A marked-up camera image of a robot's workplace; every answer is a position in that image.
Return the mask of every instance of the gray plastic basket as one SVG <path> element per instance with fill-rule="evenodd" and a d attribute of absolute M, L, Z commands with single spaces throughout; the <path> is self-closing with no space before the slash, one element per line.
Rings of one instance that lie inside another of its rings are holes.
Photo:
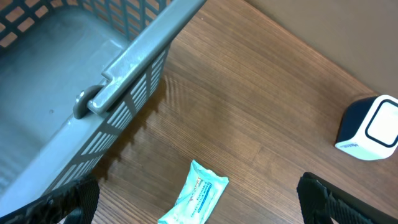
<path fill-rule="evenodd" d="M 0 3 L 0 217 L 94 168 L 204 2 Z"/>

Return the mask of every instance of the white speaker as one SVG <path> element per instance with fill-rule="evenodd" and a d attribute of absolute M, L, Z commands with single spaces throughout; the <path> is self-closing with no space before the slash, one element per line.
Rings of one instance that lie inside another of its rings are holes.
<path fill-rule="evenodd" d="M 398 146 L 398 100 L 381 95 L 358 100 L 343 115 L 335 147 L 365 161 L 385 159 Z"/>

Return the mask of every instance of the plastic packaging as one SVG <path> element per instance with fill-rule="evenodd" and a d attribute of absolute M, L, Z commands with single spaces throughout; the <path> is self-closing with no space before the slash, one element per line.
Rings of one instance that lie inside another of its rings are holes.
<path fill-rule="evenodd" d="M 192 161 L 187 181 L 174 207 L 160 218 L 158 224 L 205 223 L 228 182 L 227 177 L 219 177 Z"/>

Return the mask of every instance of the wood grain surface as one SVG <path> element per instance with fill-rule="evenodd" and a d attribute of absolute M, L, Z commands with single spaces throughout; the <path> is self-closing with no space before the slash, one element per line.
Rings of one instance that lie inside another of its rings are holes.
<path fill-rule="evenodd" d="M 398 154 L 365 162 L 333 147 L 345 108 L 372 95 L 248 3 L 209 0 L 94 170 L 94 222 L 156 223 L 193 159 L 230 181 L 208 223 L 302 223 L 305 171 L 398 217 Z"/>

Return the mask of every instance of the basket handle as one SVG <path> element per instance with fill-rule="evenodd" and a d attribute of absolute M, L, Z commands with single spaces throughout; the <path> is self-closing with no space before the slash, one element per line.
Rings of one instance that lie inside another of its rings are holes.
<path fill-rule="evenodd" d="M 206 0 L 174 0 L 133 43 L 103 71 L 109 83 L 87 103 L 102 114 L 122 95 L 136 77 L 177 36 Z"/>

